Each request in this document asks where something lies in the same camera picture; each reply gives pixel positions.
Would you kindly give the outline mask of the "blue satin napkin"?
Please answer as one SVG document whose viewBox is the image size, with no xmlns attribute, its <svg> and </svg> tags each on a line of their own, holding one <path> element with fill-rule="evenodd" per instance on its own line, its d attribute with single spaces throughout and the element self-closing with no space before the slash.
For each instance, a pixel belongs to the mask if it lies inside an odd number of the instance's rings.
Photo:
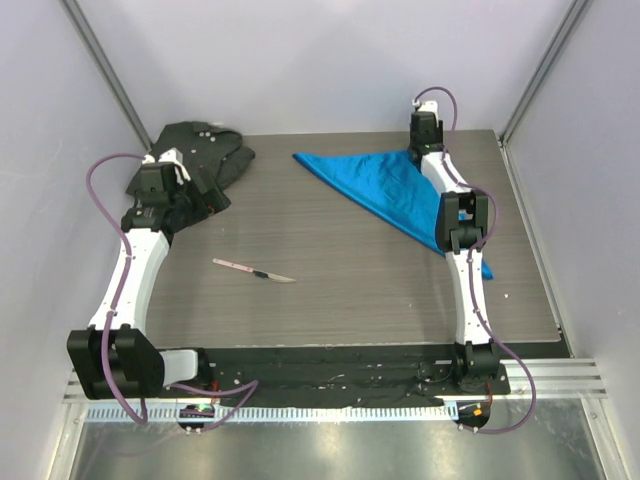
<svg viewBox="0 0 640 480">
<path fill-rule="evenodd" d="M 421 245 L 443 256 L 436 242 L 440 194 L 406 150 L 293 158 L 319 180 Z"/>
</svg>

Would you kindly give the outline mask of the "pink handled steel knife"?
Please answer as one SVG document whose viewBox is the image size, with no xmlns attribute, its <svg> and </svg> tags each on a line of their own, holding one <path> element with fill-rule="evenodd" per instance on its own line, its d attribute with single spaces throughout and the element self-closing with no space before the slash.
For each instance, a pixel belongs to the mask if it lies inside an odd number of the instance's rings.
<svg viewBox="0 0 640 480">
<path fill-rule="evenodd" d="M 241 272 L 245 272 L 248 274 L 251 274 L 257 278 L 260 279 L 266 279 L 266 280 L 270 280 L 270 281 L 274 281 L 274 282 L 278 282 L 278 283 L 295 283 L 296 280 L 290 277 L 286 277 L 286 276 L 282 276 L 282 275 L 278 275 L 278 274 L 274 274 L 274 273 L 270 273 L 270 272 L 265 272 L 265 271 L 261 271 L 258 269 L 255 269 L 253 267 L 250 266 L 246 266 L 246 265 L 242 265 L 242 264 L 238 264 L 238 263 L 234 263 L 234 262 L 230 262 L 227 260 L 222 260 L 222 259 L 218 259 L 218 258 L 214 258 L 212 260 L 212 262 L 216 265 L 219 266 L 223 266 L 226 268 L 230 268 L 230 269 L 234 269 L 237 271 L 241 271 Z"/>
</svg>

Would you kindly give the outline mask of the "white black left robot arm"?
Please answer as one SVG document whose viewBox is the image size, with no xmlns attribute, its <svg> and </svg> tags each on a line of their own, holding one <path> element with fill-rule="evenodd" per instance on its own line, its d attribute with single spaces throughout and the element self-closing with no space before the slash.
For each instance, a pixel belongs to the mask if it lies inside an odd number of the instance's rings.
<svg viewBox="0 0 640 480">
<path fill-rule="evenodd" d="M 214 381 L 205 350 L 156 348 L 146 319 L 175 234 L 215 210 L 177 160 L 144 162 L 137 177 L 133 205 L 113 224 L 121 246 L 103 301 L 86 329 L 69 334 L 67 351 L 90 400 L 155 398 L 176 383 L 200 399 Z"/>
</svg>

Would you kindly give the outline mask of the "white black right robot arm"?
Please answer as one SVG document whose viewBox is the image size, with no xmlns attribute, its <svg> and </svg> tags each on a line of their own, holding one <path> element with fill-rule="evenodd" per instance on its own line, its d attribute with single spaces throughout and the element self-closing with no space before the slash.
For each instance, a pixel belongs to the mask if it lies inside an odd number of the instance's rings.
<svg viewBox="0 0 640 480">
<path fill-rule="evenodd" d="M 489 196 L 454 166 L 444 145 L 437 104 L 415 108 L 410 117 L 411 159 L 439 195 L 435 240 L 445 254 L 456 304 L 456 339 L 451 380 L 472 395 L 499 376 L 498 346 L 488 323 L 483 286 L 483 247 L 489 228 Z"/>
</svg>

